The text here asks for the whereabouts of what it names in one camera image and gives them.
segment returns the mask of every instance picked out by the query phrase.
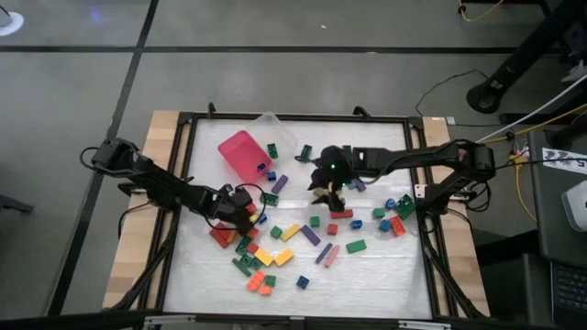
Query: yellow block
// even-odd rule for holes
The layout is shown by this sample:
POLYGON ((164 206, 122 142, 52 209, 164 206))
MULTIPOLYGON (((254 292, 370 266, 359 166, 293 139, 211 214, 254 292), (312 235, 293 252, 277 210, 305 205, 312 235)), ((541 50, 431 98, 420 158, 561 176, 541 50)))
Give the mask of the yellow block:
POLYGON ((288 248, 284 250, 284 252, 280 253, 277 258, 275 258, 275 263, 277 266, 281 266, 282 264, 286 263, 287 260, 291 259, 294 256, 294 253, 288 248))
POLYGON ((267 252, 265 252, 264 249, 260 247, 257 249, 257 252, 255 252, 255 257, 259 259, 260 262, 262 262, 263 265, 267 267, 269 267, 269 265, 271 265, 271 263, 273 262, 273 258, 269 254, 267 254, 267 252))
POLYGON ((289 229, 282 233, 282 241, 285 242, 286 240, 292 238, 292 236, 295 235, 295 233, 297 233, 298 230, 300 230, 300 226, 298 224, 289 227, 289 229))

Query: white cable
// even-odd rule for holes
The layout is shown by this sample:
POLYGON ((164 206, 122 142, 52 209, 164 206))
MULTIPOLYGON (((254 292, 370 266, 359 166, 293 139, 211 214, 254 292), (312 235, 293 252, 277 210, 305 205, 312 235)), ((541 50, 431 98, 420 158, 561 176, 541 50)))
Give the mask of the white cable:
POLYGON ((531 116, 539 113, 540 111, 546 109, 547 107, 549 107, 553 103, 557 102, 562 97, 562 95, 568 93, 571 89, 575 88, 575 86, 577 86, 578 84, 580 84, 585 79, 587 79, 587 75, 582 76, 578 81, 576 81, 574 84, 572 84, 571 86, 569 86, 566 90, 562 91, 560 94, 558 94, 557 96, 555 96, 552 100, 550 100, 550 101, 546 102, 544 105, 540 106, 538 109, 534 110, 533 112, 529 113, 528 115, 524 116, 523 118, 518 119, 517 121, 515 121, 512 124, 496 130, 495 132, 493 132, 492 134, 488 135, 487 137, 483 137, 483 138, 478 139, 477 140, 477 143, 482 143, 484 140, 486 140, 488 138, 491 138, 491 137, 493 137, 493 136, 495 136, 497 134, 500 134, 503 131, 508 130, 510 127, 516 126, 519 123, 521 123, 521 122, 525 121, 526 119, 528 119, 529 117, 531 117, 531 116))

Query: gray floor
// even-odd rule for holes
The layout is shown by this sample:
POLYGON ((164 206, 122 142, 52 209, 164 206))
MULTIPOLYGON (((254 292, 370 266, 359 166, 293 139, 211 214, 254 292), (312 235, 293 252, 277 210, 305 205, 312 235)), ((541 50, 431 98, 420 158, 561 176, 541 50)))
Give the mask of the gray floor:
MULTIPOLYGON (((24 14, 7 45, 134 46, 148 0, 3 1, 24 14)), ((151 46, 514 47, 541 21, 535 6, 504 5, 478 24, 456 15, 457 1, 160 1, 147 39, 151 46)), ((469 5, 470 16, 486 5, 469 5)), ((0 193, 37 206, 34 214, 0 214, 0 318, 45 313, 71 238, 90 173, 79 151, 108 128, 130 53, 0 52, 0 193)), ((145 53, 118 135, 142 145, 153 110, 416 115, 414 105, 434 83, 478 69, 492 73, 504 55, 345 53, 145 53)), ((529 111, 561 90, 569 68, 545 57, 504 98, 502 112, 529 111)), ((471 74, 430 94, 427 116, 460 123, 496 123, 464 100, 482 77, 471 74)), ((454 138, 479 138, 491 128, 452 127, 454 138)), ((509 146, 496 144, 504 160, 509 146)), ((524 195, 532 206, 529 169, 524 195)), ((127 198, 106 179, 99 194, 64 312, 99 310, 116 253, 116 221, 127 198)), ((511 236, 534 224, 515 200, 513 172, 492 181, 491 209, 471 214, 480 232, 511 236), (509 209, 508 216, 504 210, 509 209)))

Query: wooden table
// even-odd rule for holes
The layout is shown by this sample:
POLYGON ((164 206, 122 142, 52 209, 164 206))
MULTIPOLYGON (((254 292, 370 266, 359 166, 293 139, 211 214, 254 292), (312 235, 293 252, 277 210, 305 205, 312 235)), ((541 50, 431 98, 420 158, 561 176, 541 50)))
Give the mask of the wooden table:
MULTIPOLYGON (((170 151, 172 149, 179 115, 180 113, 175 111, 155 111, 151 119, 147 140, 142 150, 144 155, 152 158, 157 165, 164 169, 167 168, 169 163, 170 151)), ((174 174, 176 175, 179 175, 182 170, 188 129, 189 125, 183 126, 178 161, 174 169, 174 174)), ((437 146, 449 141, 449 131, 444 118, 425 117, 424 129, 426 144, 428 146, 437 146)), ((413 138, 413 141, 417 148, 417 138, 413 138)), ((452 170, 449 168, 435 167, 432 169, 432 176, 435 182, 441 182, 451 172, 452 170)), ((424 178, 424 172, 421 169, 419 169, 418 175, 424 178)), ((129 207, 145 202, 147 202, 147 197, 144 194, 134 195, 130 199, 129 207)), ((449 208, 466 214, 465 207, 462 203, 450 202, 449 208)), ((144 270, 149 254, 156 214, 157 209, 155 207, 145 207, 127 215, 122 230, 122 237, 118 243, 112 272, 110 273, 110 281, 108 282, 103 303, 104 307, 110 307, 117 303, 144 270)), ((170 219, 171 216, 168 216, 166 222, 169 223, 170 219)), ((469 224, 458 215, 451 213, 441 216, 441 219, 452 276, 467 297, 473 301, 477 309, 485 315, 489 315, 489 308, 487 306, 485 290, 483 288, 481 272, 477 263, 475 246, 473 245, 469 224)), ((153 276, 153 281, 151 282, 150 294, 147 301, 147 306, 151 308, 155 306, 160 272, 161 267, 153 276)), ((436 274, 436 271, 435 275, 440 313, 442 315, 449 315, 442 280, 436 274)))

